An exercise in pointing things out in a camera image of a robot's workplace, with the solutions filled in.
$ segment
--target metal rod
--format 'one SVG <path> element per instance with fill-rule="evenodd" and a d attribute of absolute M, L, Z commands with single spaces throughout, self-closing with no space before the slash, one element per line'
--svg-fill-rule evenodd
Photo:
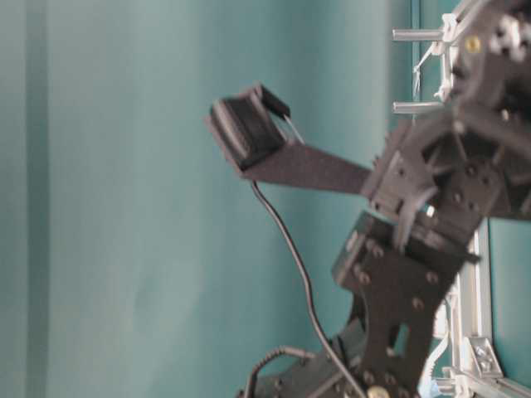
<path fill-rule="evenodd" d="M 425 114 L 443 106 L 441 102 L 393 102 L 392 112 L 394 114 Z"/>
<path fill-rule="evenodd" d="M 440 29 L 393 29 L 394 41 L 441 41 Z"/>

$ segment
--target teal wall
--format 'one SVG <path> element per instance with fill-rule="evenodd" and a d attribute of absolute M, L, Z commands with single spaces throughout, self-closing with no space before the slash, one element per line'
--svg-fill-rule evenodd
<path fill-rule="evenodd" d="M 369 165 L 411 97 L 409 1 L 5 0 L 0 13 L 0 391 L 232 396 L 279 344 L 319 345 L 293 261 L 206 131 L 256 80 L 307 142 Z M 314 279 L 363 201 L 265 187 Z"/>
<path fill-rule="evenodd" d="M 504 372 L 531 388 L 531 225 L 490 222 L 494 343 Z"/>

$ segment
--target black cable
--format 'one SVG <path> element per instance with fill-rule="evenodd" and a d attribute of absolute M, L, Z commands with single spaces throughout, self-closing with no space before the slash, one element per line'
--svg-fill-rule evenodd
<path fill-rule="evenodd" d="M 299 348 L 289 347 L 289 346 L 280 346 L 276 348 L 275 350 L 269 352 L 264 357 L 264 359 L 262 359 L 260 362 L 258 362 L 255 365 L 255 367 L 252 368 L 252 372 L 249 375 L 249 378 L 247 379 L 246 390 L 245 390 L 245 394 L 243 398 L 253 398 L 254 391 L 255 391 L 255 385 L 256 385 L 256 378 L 258 377 L 258 372 L 261 370 L 262 367 L 267 365 L 269 362 L 283 355 L 289 355 L 291 357 L 296 357 L 296 358 L 301 358 L 301 359 L 314 359 L 315 358 L 315 354 L 313 354 L 312 352 L 307 352 Z"/>
<path fill-rule="evenodd" d="M 280 218 L 275 208 L 267 201 L 266 197 L 264 197 L 264 194 L 261 192 L 260 188 L 256 184 L 256 181 L 251 182 L 251 187 L 258 200 L 261 202 L 262 205 L 264 205 L 266 210 L 270 213 L 271 217 L 273 217 L 273 220 L 275 221 L 276 225 L 278 225 L 280 232 L 284 236 L 284 239 L 288 244 L 288 247 L 290 248 L 291 254 L 293 255 L 295 263 L 297 264 L 297 268 L 299 269 L 300 276 L 304 283 L 309 318 L 312 322 L 312 325 L 314 326 L 315 332 L 317 333 L 317 337 L 323 345 L 324 350 L 329 354 L 332 361 L 334 361 L 335 366 L 341 371 L 341 373 L 343 373 L 345 379 L 347 379 L 347 381 L 352 385 L 358 395 L 362 398 L 366 398 L 364 389 L 359 385 L 356 379 L 354 379 L 350 371 L 348 371 L 348 368 L 343 364 L 341 359 L 339 359 L 338 354 L 336 354 L 336 352 L 330 346 L 329 340 L 324 334 L 323 328 L 321 327 L 321 324 L 317 319 L 317 314 L 315 313 L 314 306 L 314 295 L 312 293 L 312 284 L 309 280 L 308 271 L 306 271 L 306 267 L 304 267 L 304 263 L 300 257 L 299 251 L 295 247 L 295 243 L 291 238 L 288 229 L 286 228 L 284 222 Z"/>

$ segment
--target black plastic part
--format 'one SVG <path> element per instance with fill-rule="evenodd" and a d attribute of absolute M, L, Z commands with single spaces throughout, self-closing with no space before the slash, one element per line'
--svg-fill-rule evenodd
<path fill-rule="evenodd" d="M 263 85 L 256 85 L 252 90 L 258 94 L 262 104 L 264 104 L 271 113 L 277 115 L 281 119 L 284 117 L 291 117 L 290 107 L 279 97 L 271 93 L 266 87 Z"/>
<path fill-rule="evenodd" d="M 367 344 L 356 375 L 366 387 L 385 386 L 391 396 L 407 391 L 413 397 L 436 309 L 468 253 L 466 245 L 445 253 L 413 238 L 402 254 L 390 247 L 392 230 L 392 225 L 364 213 L 333 274 L 339 285 L 361 294 L 366 305 Z M 409 330 L 402 355 L 392 350 L 400 327 Z"/>
<path fill-rule="evenodd" d="M 254 91 L 217 101 L 211 117 L 227 155 L 241 170 L 272 154 L 285 141 Z"/>
<path fill-rule="evenodd" d="M 241 176 L 291 187 L 359 194 L 369 174 L 365 167 L 298 141 L 288 141 Z"/>

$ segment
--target screw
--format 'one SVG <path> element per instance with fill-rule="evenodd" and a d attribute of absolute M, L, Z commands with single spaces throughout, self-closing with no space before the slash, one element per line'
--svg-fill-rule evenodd
<path fill-rule="evenodd" d="M 393 376 L 391 373 L 386 373 L 385 382 L 387 384 L 390 384 L 391 386 L 394 386 L 395 384 L 397 384 L 397 378 Z"/>
<path fill-rule="evenodd" d="M 370 371 L 365 371 L 363 373 L 363 379 L 369 385 L 374 384 L 374 375 Z"/>
<path fill-rule="evenodd" d="M 463 196 L 459 192 L 454 192 L 454 201 L 456 203 L 461 203 Z"/>
<path fill-rule="evenodd" d="M 466 133 L 466 126 L 460 120 L 454 121 L 454 131 L 458 134 Z"/>
<path fill-rule="evenodd" d="M 398 388 L 398 396 L 400 398 L 409 398 L 409 391 L 406 390 L 404 387 Z"/>
<path fill-rule="evenodd" d="M 371 284 L 371 277 L 368 276 L 368 274 L 364 271 L 359 273 L 359 282 L 360 284 L 367 286 L 368 284 Z"/>
<path fill-rule="evenodd" d="M 424 309 L 424 302 L 418 297 L 414 297 L 412 300 L 413 308 L 416 311 L 422 311 Z"/>
<path fill-rule="evenodd" d="M 389 398 L 389 396 L 389 392 L 381 386 L 373 386 L 367 391 L 368 398 Z"/>
<path fill-rule="evenodd" d="M 466 168 L 466 174 L 469 176 L 469 177 L 473 177 L 475 176 L 475 174 L 477 173 L 477 171 L 475 170 L 475 167 L 474 166 L 469 166 Z"/>
<path fill-rule="evenodd" d="M 477 355 L 478 357 L 486 357 L 487 351 L 483 347 L 476 347 L 475 355 Z"/>
<path fill-rule="evenodd" d="M 481 52 L 481 39 L 474 36 L 468 36 L 465 40 L 465 48 L 470 54 L 478 54 Z"/>
<path fill-rule="evenodd" d="M 481 370 L 482 371 L 491 371 L 492 370 L 492 363 L 490 361 L 481 361 L 480 362 Z"/>
<path fill-rule="evenodd" d="M 367 243 L 365 244 L 365 247 L 367 248 L 367 250 L 372 250 L 374 245 L 376 245 L 376 242 L 374 241 L 374 239 L 367 239 Z"/>
<path fill-rule="evenodd" d="M 383 257 L 383 249 L 382 247 L 378 246 L 378 245 L 374 245 L 373 247 L 373 256 L 376 257 L 377 259 L 380 259 Z"/>
<path fill-rule="evenodd" d="M 478 204 L 474 203 L 472 201 L 469 201 L 468 208 L 470 209 L 470 211 L 479 211 L 480 210 L 480 207 L 478 206 Z"/>
<path fill-rule="evenodd" d="M 439 276 L 435 272 L 430 271 L 426 274 L 426 280 L 428 281 L 428 284 L 438 284 Z"/>

